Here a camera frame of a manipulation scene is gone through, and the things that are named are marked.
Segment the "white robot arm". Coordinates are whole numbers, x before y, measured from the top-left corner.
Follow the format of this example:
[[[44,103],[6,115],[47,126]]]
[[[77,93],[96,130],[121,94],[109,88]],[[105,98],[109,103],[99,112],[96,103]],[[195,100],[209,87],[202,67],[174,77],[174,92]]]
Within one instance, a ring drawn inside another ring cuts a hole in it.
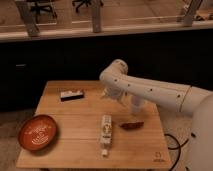
[[[192,117],[185,171],[213,171],[213,91],[191,85],[128,76],[128,65],[114,60],[99,76],[104,96],[124,93]]]

